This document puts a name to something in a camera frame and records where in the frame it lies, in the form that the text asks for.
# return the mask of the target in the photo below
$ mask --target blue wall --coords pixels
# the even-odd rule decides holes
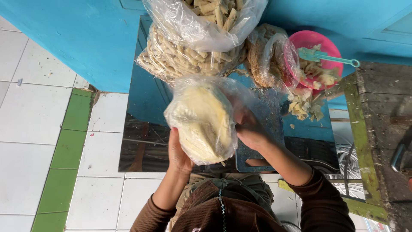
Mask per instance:
[[[102,91],[128,92],[139,16],[119,0],[0,0],[0,15]]]
[[[139,16],[145,14],[141,2],[128,2],[142,10],[123,9],[119,0],[0,0],[0,15],[99,90],[128,92]],[[272,0],[263,22],[320,32],[348,59],[412,65],[412,37],[397,43],[374,31],[405,11],[412,12],[410,0]],[[343,75],[351,72],[345,66]],[[345,108],[343,99],[336,105]]]

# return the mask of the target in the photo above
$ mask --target metal handle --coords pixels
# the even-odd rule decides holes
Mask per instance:
[[[395,172],[400,172],[400,163],[402,162],[403,152],[405,151],[405,144],[400,144],[393,154],[391,167]]]

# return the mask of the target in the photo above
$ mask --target spatula handle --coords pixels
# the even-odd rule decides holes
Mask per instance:
[[[335,61],[335,62],[340,62],[344,64],[350,64],[353,67],[359,67],[361,63],[357,59],[342,59],[342,58],[337,58],[337,57],[330,57],[330,56],[325,56],[321,54],[317,54],[315,52],[315,56],[319,59],[324,59],[324,60],[329,60],[329,61]]]

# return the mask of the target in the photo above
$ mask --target leg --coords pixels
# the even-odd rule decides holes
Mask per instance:
[[[253,192],[259,205],[263,207],[275,221],[280,225],[280,220],[273,213],[271,205],[274,202],[273,193],[270,187],[262,180],[259,174],[223,174],[223,177],[227,180],[241,182],[242,185],[246,186],[249,191]]]
[[[222,178],[222,174],[213,174],[213,173],[204,173],[204,174],[203,173],[191,173],[190,174],[189,183],[183,189],[182,194],[180,195],[180,198],[176,204],[176,209],[177,209],[176,214],[174,217],[170,219],[169,231],[172,230],[173,225],[176,223],[176,220],[178,219],[180,211],[182,210],[182,207],[185,204],[186,200],[195,190],[194,188],[191,188],[192,185],[198,183],[201,180],[209,179],[209,178],[220,179]]]
[[[268,205],[272,205],[273,193],[270,187],[262,180],[259,174],[255,173],[236,173],[236,174],[223,174],[223,178],[227,180],[236,181],[239,180],[243,185],[251,188],[257,194],[259,194]]]

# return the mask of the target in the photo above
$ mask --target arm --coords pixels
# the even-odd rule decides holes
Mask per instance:
[[[177,128],[169,136],[169,168],[156,192],[149,198],[134,221],[131,232],[166,230],[167,223],[176,213],[176,204],[189,180],[194,163],[184,153],[179,143]]]
[[[309,181],[312,167],[272,140],[252,111],[244,109],[235,119],[238,122],[236,129],[239,139],[258,151],[286,182],[300,186]]]
[[[303,232],[355,231],[346,203],[320,171],[273,141],[249,109],[235,115],[235,119],[239,139],[258,151],[301,197]]]

